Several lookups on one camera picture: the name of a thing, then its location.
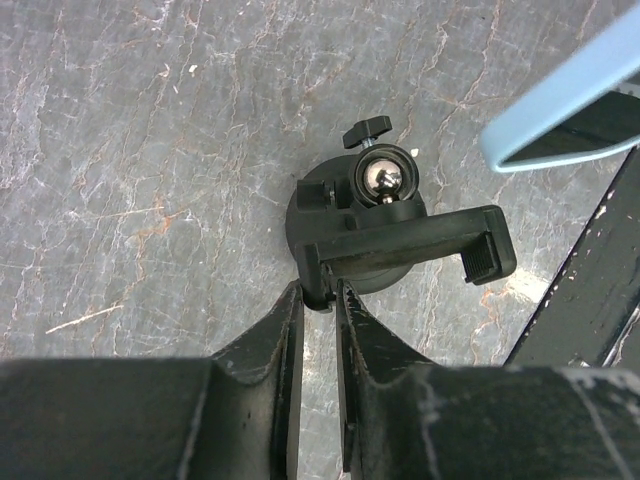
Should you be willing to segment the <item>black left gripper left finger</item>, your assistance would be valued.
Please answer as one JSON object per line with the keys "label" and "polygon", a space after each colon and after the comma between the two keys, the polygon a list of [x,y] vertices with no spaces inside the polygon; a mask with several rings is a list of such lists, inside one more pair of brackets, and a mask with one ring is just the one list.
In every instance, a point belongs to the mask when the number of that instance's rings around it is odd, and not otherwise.
{"label": "black left gripper left finger", "polygon": [[5,479],[293,479],[304,306],[298,283],[207,357],[1,365]]}

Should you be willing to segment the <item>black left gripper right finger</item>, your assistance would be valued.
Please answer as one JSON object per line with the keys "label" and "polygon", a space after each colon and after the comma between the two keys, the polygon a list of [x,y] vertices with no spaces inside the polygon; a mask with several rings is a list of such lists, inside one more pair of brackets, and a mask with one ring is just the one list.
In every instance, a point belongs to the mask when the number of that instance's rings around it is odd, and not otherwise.
{"label": "black left gripper right finger", "polygon": [[354,479],[635,479],[639,379],[611,368],[441,366],[340,282],[342,457]]}

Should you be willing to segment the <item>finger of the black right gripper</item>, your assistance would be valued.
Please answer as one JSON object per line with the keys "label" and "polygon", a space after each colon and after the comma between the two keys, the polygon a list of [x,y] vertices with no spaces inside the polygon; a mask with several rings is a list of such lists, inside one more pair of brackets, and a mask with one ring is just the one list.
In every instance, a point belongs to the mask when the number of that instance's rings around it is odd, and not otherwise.
{"label": "finger of the black right gripper", "polygon": [[624,160],[507,360],[638,369],[638,150]]}

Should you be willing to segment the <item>black phone stand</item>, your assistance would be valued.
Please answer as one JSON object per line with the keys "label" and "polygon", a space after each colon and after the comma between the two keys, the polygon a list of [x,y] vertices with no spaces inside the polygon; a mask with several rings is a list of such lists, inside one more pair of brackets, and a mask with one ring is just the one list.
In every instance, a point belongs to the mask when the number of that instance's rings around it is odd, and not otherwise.
{"label": "black phone stand", "polygon": [[343,136],[347,154],[298,180],[285,232],[305,305],[330,310],[345,281],[361,294],[384,290],[414,265],[457,255],[476,286],[511,275],[516,254],[503,210],[485,205],[431,215],[419,170],[403,148],[380,142],[385,115],[359,121]]}

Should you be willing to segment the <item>phone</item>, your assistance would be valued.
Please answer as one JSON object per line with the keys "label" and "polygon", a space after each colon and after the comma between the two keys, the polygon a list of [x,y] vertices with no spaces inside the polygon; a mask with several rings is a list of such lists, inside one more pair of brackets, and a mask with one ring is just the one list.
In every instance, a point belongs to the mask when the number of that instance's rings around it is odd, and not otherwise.
{"label": "phone", "polygon": [[577,50],[480,135],[494,172],[600,160],[639,145],[639,5]]}

